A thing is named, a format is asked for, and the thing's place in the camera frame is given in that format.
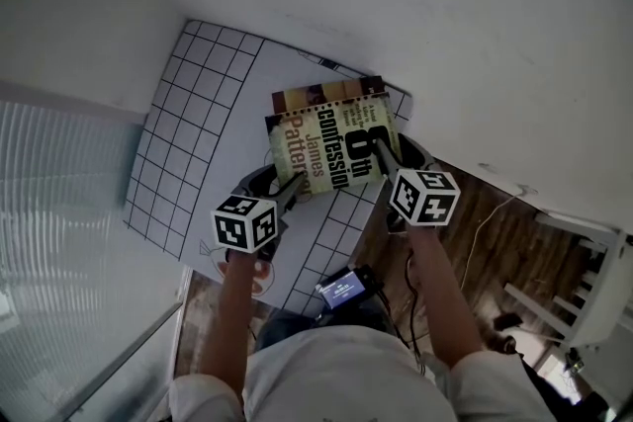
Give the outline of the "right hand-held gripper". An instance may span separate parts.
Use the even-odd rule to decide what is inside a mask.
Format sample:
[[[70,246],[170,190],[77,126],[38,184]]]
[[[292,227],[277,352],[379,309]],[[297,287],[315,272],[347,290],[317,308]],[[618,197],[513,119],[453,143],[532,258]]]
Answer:
[[[408,136],[400,134],[399,144],[400,159],[384,140],[374,140],[381,173],[395,179],[391,207],[412,226],[447,225],[461,195],[453,176],[435,171],[434,157]]]

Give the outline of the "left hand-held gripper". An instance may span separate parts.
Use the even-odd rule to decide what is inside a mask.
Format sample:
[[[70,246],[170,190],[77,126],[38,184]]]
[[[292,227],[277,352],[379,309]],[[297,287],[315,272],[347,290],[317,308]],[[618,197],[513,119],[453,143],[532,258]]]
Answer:
[[[253,254],[258,260],[271,263],[288,229],[280,213],[290,211],[302,193],[307,174],[296,173],[274,195],[268,198],[277,178],[274,164],[249,173],[219,207],[211,212],[215,241],[218,246]]]

